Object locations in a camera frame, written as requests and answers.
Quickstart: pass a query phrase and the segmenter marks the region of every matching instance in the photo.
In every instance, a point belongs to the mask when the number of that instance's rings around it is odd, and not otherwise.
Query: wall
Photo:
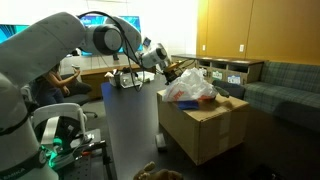
[[[197,53],[320,65],[320,1],[200,0]]]
[[[81,14],[91,10],[104,11],[110,15],[140,16],[142,36],[153,43],[162,43],[167,53],[195,54],[197,29],[197,1],[189,0],[1,0],[0,24],[33,24],[56,12],[66,11]],[[70,64],[79,64],[82,69],[127,64],[127,58],[119,55],[120,61],[110,56],[71,57],[62,60],[64,72],[71,72]]]

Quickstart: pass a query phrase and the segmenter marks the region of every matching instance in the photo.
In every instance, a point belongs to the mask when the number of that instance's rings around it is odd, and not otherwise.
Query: gray couch
[[[267,61],[245,89],[252,107],[320,131],[320,66]]]

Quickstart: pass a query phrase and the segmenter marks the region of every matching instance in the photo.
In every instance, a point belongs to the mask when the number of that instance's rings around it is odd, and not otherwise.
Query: cardboard box
[[[220,95],[199,102],[199,110],[180,110],[175,102],[163,102],[157,93],[159,123],[196,165],[243,142],[249,104]]]

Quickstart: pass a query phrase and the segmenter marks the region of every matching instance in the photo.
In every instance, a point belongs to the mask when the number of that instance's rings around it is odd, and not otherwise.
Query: plastic bag
[[[212,99],[218,91],[209,84],[199,69],[186,69],[183,74],[167,86],[162,101],[190,101]]]

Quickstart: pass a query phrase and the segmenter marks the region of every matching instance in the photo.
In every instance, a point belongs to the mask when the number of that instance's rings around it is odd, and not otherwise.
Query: person
[[[40,107],[63,103],[64,97],[91,90],[89,85],[78,84],[79,69],[73,68],[74,74],[65,79],[61,78],[59,70],[60,62],[32,82],[31,93]]]

